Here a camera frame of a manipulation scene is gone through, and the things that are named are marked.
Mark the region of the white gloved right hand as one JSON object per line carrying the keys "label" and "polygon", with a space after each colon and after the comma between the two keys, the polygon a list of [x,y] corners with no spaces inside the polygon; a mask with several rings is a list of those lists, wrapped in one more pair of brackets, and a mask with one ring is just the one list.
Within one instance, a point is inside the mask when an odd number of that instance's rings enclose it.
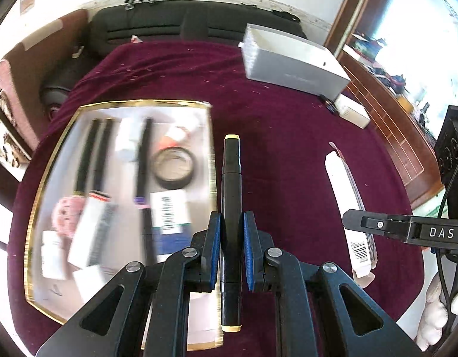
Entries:
{"label": "white gloved right hand", "polygon": [[[436,273],[426,290],[425,306],[415,337],[415,343],[422,352],[435,346],[441,336],[447,334],[443,328],[448,323],[448,309],[440,300],[441,292],[440,275]],[[458,356],[458,324],[440,350],[441,356]]]}

